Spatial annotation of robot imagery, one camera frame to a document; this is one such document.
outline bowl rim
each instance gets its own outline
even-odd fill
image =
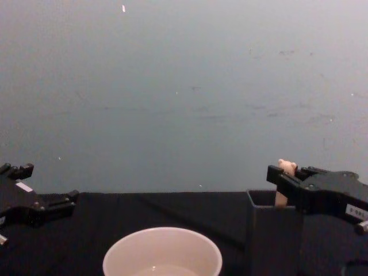
[[[192,231],[192,230],[189,230],[189,229],[185,229],[185,228],[179,228],[179,227],[153,227],[153,228],[147,228],[147,229],[142,229],[142,230],[139,230],[139,231],[136,231],[136,232],[133,232],[131,234],[128,234],[124,237],[122,237],[120,240],[118,240],[117,242],[115,242],[110,248],[109,250],[107,251],[107,253],[105,254],[105,257],[103,258],[103,262],[102,262],[102,269],[103,269],[103,273],[105,276],[110,276],[108,275],[108,272],[107,272],[107,259],[108,257],[112,254],[113,250],[120,244],[120,243],[123,243],[125,240],[128,240],[130,239],[131,237],[134,237],[134,236],[137,236],[139,234],[142,234],[142,233],[145,233],[145,232],[155,232],[155,231],[162,231],[162,230],[173,230],[173,231],[178,231],[178,232],[186,232],[186,233],[190,233],[194,236],[197,236],[203,240],[205,240],[206,242],[208,242],[211,247],[214,249],[214,252],[215,252],[215,255],[216,255],[216,258],[217,258],[217,267],[216,267],[216,270],[214,272],[213,275],[211,276],[215,276],[215,275],[219,275],[220,274],[220,271],[221,271],[221,268],[223,266],[223,257],[222,257],[222,254],[221,254],[221,251],[219,250],[219,248],[217,247],[217,245],[212,241],[210,240],[210,238],[206,237],[205,235],[202,235],[196,231]]]

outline black tablecloth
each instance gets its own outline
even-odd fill
[[[223,255],[221,275],[244,275],[245,198],[245,193],[82,193],[72,217],[40,228],[1,230],[10,243],[0,248],[0,275],[102,276],[112,244],[161,226],[208,236]],[[305,218],[300,275],[340,275],[344,263],[355,258],[368,259],[368,237],[356,236],[351,225],[333,217]]]

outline gray wall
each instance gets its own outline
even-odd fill
[[[368,183],[367,10],[1,0],[0,162],[45,193],[272,188],[279,158]]]

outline black container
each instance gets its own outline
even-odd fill
[[[303,216],[295,207],[276,208],[276,191],[247,191],[247,276],[296,276]]]

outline white bowl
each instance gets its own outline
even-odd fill
[[[182,228],[159,227],[130,234],[103,259],[105,276],[218,276],[220,250],[207,237]]]

